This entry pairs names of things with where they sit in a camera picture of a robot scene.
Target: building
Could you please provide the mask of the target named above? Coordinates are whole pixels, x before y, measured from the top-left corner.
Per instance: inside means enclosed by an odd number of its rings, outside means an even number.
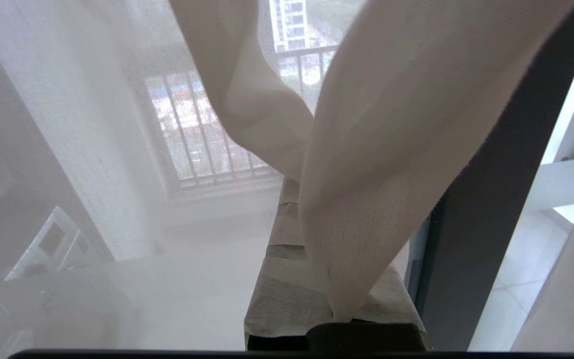
[[[305,6],[306,0],[269,0],[276,52],[307,47]]]

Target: metal railing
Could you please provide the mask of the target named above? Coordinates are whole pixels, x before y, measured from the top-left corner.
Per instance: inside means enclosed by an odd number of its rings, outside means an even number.
[[[304,48],[276,54],[281,79],[300,93],[312,110],[335,48]],[[156,130],[165,141],[173,166],[164,171],[177,174],[172,190],[276,174],[230,139],[195,70],[150,76],[145,86],[155,111]]]

